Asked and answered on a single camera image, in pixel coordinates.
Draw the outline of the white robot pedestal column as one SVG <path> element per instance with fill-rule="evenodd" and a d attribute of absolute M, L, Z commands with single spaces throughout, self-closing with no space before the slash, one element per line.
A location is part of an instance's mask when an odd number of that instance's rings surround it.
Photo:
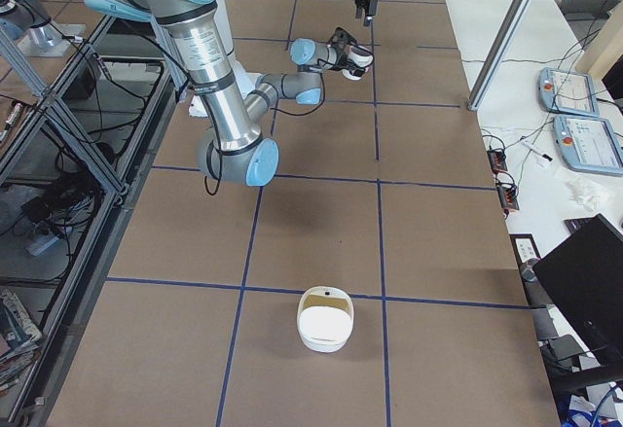
<path fill-rule="evenodd" d="M 231 66 L 230 72 L 235 78 L 235 83 L 227 89 L 234 90 L 237 96 L 230 103 L 225 100 L 206 103 L 202 99 L 203 94 L 197 94 L 192 99 L 189 115 L 194 118 L 207 118 L 210 109 L 219 125 L 250 125 L 244 98 L 255 90 L 258 74 L 248 74 L 237 59 L 225 0 L 216 0 L 215 5 L 213 21 L 207 23 L 201 20 L 206 16 L 197 17 L 194 25 L 200 25 L 201 28 L 193 29 L 189 37 L 175 38 L 175 46 L 189 72 L 202 70 L 204 64 L 223 63 L 227 57 Z"/>

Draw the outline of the upper orange black electronics box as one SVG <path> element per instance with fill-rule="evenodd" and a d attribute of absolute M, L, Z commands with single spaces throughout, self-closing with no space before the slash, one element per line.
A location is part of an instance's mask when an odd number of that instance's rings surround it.
<path fill-rule="evenodd" d="M 506 172 L 506 155 L 503 149 L 490 149 L 487 151 L 488 160 L 492 173 Z"/>

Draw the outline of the white oval bowl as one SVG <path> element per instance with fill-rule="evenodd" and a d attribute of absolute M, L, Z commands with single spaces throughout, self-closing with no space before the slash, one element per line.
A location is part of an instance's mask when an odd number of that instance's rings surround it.
<path fill-rule="evenodd" d="M 354 306 L 349 294 L 329 286 L 309 288 L 297 309 L 299 337 L 310 350 L 332 353 L 348 342 L 354 326 Z"/>

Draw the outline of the lower orange black electronics box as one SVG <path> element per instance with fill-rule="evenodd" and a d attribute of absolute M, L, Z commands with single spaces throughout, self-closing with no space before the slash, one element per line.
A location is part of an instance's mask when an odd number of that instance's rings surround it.
<path fill-rule="evenodd" d="M 516 212 L 520 210 L 518 202 L 518 188 L 513 181 L 495 181 L 495 188 L 501 208 L 505 212 Z"/>

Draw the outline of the aluminium frame post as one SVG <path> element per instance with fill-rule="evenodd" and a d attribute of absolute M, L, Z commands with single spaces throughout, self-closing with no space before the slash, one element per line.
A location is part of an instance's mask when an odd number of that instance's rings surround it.
<path fill-rule="evenodd" d="M 530 4 L 531 0 L 512 0 L 473 89 L 469 94 L 467 108 L 470 111 L 476 112 L 481 106 L 489 87 L 493 83 L 495 73 Z"/>

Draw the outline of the teach pendant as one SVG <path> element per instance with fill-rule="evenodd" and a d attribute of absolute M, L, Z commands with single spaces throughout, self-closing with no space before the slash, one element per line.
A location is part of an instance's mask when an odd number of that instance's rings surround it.
<path fill-rule="evenodd" d="M 557 114 L 600 115 L 593 79 L 588 74 L 544 68 L 538 75 L 543 107 Z"/>
<path fill-rule="evenodd" d="M 622 176 L 622 148 L 607 119 L 559 114 L 553 120 L 553 128 L 569 169 Z"/>

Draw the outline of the black monitor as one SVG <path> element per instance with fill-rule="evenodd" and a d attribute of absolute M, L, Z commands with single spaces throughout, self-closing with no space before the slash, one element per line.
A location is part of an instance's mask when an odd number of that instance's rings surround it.
<path fill-rule="evenodd" d="M 603 364 L 622 361 L 622 233 L 598 214 L 533 267 L 552 303 Z"/>

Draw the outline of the white mug with handle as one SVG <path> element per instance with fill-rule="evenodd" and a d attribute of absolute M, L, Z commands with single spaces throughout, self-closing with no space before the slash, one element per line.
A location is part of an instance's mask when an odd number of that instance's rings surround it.
<path fill-rule="evenodd" d="M 368 72 L 373 62 L 374 55 L 370 50 L 362 47 L 350 46 L 342 74 L 349 80 L 359 81 Z"/>

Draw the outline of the orange black electronics box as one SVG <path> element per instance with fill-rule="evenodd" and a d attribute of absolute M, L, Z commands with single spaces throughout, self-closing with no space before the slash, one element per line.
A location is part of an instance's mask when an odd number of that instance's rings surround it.
<path fill-rule="evenodd" d="M 487 151 L 488 160 L 492 173 L 506 172 L 506 155 L 503 149 L 490 149 Z"/>
<path fill-rule="evenodd" d="M 520 210 L 518 202 L 518 188 L 513 181 L 495 181 L 495 188 L 501 208 L 505 212 L 516 212 Z"/>

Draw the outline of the lower teach pendant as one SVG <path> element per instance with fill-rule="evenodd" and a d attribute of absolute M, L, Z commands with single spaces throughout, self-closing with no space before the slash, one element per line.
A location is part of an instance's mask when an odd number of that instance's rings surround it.
<path fill-rule="evenodd" d="M 569 169 L 622 176 L 622 148 L 607 119 L 559 114 L 553 120 L 553 128 Z"/>

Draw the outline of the crumpled white tissue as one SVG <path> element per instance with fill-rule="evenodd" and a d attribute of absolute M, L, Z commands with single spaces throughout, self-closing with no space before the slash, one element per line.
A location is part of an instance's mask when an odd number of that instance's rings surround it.
<path fill-rule="evenodd" d="M 587 211 L 598 211 L 612 199 L 612 191 L 602 184 L 576 178 L 567 180 L 566 186 L 570 190 L 571 199 Z"/>

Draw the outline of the upper teach pendant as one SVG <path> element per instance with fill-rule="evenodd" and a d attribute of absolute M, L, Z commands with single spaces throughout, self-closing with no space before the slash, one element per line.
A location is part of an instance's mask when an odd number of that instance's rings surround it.
<path fill-rule="evenodd" d="M 600 115 L 593 79 L 588 74 L 544 68 L 538 75 L 543 107 L 557 114 Z"/>

